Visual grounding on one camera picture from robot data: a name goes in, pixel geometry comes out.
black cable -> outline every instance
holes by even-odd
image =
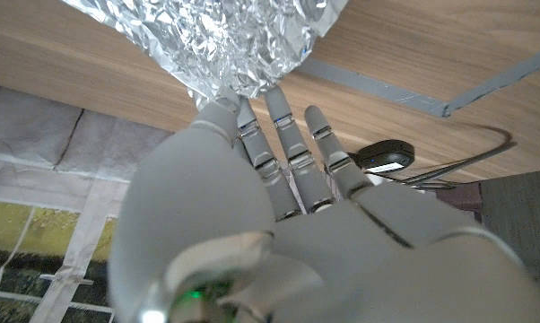
[[[482,160],[484,160],[486,158],[489,158],[489,157],[492,157],[492,156],[494,156],[494,155],[496,155],[498,153],[503,153],[503,152],[509,150],[510,148],[514,147],[516,144],[517,143],[515,143],[515,142],[507,142],[507,143],[504,143],[504,144],[498,146],[497,148],[491,149],[488,152],[480,153],[480,154],[478,154],[478,155],[476,155],[474,157],[468,158],[468,159],[466,159],[464,161],[461,161],[459,163],[456,163],[456,164],[453,164],[453,165],[450,165],[450,166],[447,166],[447,167],[443,167],[443,168],[440,168],[438,170],[428,171],[426,173],[423,173],[423,174],[420,174],[420,175],[417,175],[417,176],[413,176],[413,177],[411,177],[409,179],[403,179],[403,180],[401,180],[401,182],[406,184],[406,185],[409,185],[409,186],[419,185],[419,184],[425,183],[428,180],[437,179],[437,178],[440,178],[442,176],[448,175],[453,171],[462,169],[465,166],[468,166],[468,165],[471,165],[473,163],[482,161]]]
[[[402,184],[412,186],[412,187],[417,187],[417,188],[422,188],[422,187],[428,188],[428,189],[450,189],[450,188],[454,188],[455,185],[459,185],[460,183],[446,181],[446,180],[440,179],[440,177],[448,175],[451,172],[454,172],[456,170],[462,169],[465,166],[468,166],[468,165],[471,165],[473,163],[482,161],[482,160],[487,159],[489,157],[493,157],[494,155],[496,155],[498,153],[503,153],[503,152],[509,150],[510,148],[514,147],[517,144],[517,143],[511,141],[512,137],[511,137],[511,134],[509,132],[503,131],[503,134],[506,136],[505,142],[503,144],[501,144],[501,145],[499,145],[499,146],[485,152],[485,153],[480,153],[480,154],[478,154],[478,155],[476,155],[474,157],[466,158],[464,160],[458,161],[458,162],[456,162],[454,164],[451,164],[449,166],[442,167],[442,168],[437,169],[437,170],[428,171],[428,172],[425,172],[423,174],[412,176],[412,177],[407,178],[407,179],[396,179],[396,178],[393,178],[393,177],[388,176],[388,175],[378,174],[378,173],[374,173],[374,172],[370,172],[370,171],[364,171],[364,173],[380,176],[380,177],[382,177],[384,179],[391,179],[391,180],[394,180],[395,182],[402,183]],[[428,180],[432,180],[432,179],[439,180],[441,183],[426,183]]]

wood grain surface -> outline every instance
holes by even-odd
[[[477,12],[511,10],[510,5],[484,1],[489,6],[475,3]],[[499,33],[502,27],[486,28],[455,14],[471,10],[453,4],[432,9],[421,0],[351,0],[312,56],[450,100],[540,48],[540,38],[519,44],[510,33]],[[524,15],[521,24],[513,22],[514,34],[537,32],[540,25],[532,22],[537,16],[535,12]],[[171,131],[186,127],[196,114],[186,88],[135,45],[57,0],[0,0],[0,84]],[[510,131],[518,146],[448,179],[473,181],[540,170],[540,72],[445,119],[303,74],[287,75],[281,86],[315,153],[303,121],[309,104],[324,110],[349,151],[389,138],[413,144],[416,162],[403,176],[495,147],[503,135],[492,127]],[[253,100],[253,106],[271,146],[283,158],[263,102]]]

crumpled foil ball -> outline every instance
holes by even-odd
[[[187,87],[256,98],[309,55],[347,0],[62,0],[125,34]]]

light gray plastic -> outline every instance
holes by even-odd
[[[270,148],[270,144],[268,144],[264,133],[260,129],[242,136],[242,142],[246,146],[252,166],[255,168],[274,158],[272,148]]]
[[[352,200],[414,247],[434,242],[459,228],[481,228],[473,218],[402,184],[385,183],[365,189],[353,195]]]
[[[185,248],[274,226],[262,180],[225,139],[196,128],[176,133],[141,162],[122,205],[109,260],[118,319],[133,317],[152,280]]]
[[[332,190],[327,186],[324,174],[314,161],[301,168],[291,166],[291,170],[307,213],[314,213],[323,204],[334,202]]]
[[[276,221],[284,217],[300,214],[301,210],[278,160],[274,157],[272,148],[266,136],[257,123],[256,115],[246,98],[240,98],[240,113],[238,123],[252,166],[264,182],[266,191],[272,201]]]
[[[539,286],[475,236],[402,249],[377,270],[305,296],[276,310],[273,322],[540,322]]]
[[[247,163],[250,163],[250,157],[248,156],[246,147],[244,146],[244,143],[242,142],[242,140],[240,140],[240,138],[236,139],[236,141],[234,142],[234,152]]]
[[[304,111],[304,119],[306,120],[308,130],[312,135],[315,135],[324,128],[330,127],[330,124],[327,122],[322,111],[314,105],[306,108]]]
[[[348,157],[322,111],[316,106],[309,106],[304,117],[310,133],[314,135],[316,144],[328,169],[334,178],[343,198],[348,198],[359,188],[372,184],[356,164]]]
[[[274,252],[308,264],[326,285],[351,284],[402,247],[350,201],[276,224]]]
[[[302,133],[295,122],[291,122],[286,127],[279,127],[276,131],[287,160],[308,151]]]
[[[276,159],[266,162],[257,172],[272,201],[276,221],[301,213],[296,197]]]
[[[279,86],[268,90],[268,92],[264,94],[264,100],[272,121],[276,121],[292,114],[290,105]]]
[[[240,97],[240,113],[238,114],[238,127],[242,128],[252,121],[256,120],[256,114],[250,106],[248,98]]]
[[[236,113],[238,108],[226,100],[228,109],[219,102],[208,102],[190,124],[191,128],[203,128],[220,135],[228,143],[234,144],[238,135]]]

